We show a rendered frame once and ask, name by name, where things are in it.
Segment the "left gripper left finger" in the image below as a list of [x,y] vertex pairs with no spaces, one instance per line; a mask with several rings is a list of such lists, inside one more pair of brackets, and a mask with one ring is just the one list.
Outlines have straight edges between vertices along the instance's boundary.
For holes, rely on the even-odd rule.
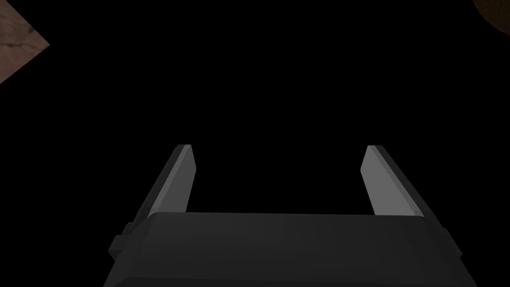
[[177,145],[137,212],[134,223],[141,224],[157,212],[185,212],[196,170],[192,145]]

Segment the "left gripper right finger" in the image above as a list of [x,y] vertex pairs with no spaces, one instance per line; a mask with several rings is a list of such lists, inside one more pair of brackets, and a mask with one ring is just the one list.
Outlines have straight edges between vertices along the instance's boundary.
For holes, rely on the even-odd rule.
[[377,216],[433,217],[422,196],[383,146],[367,146],[360,172]]

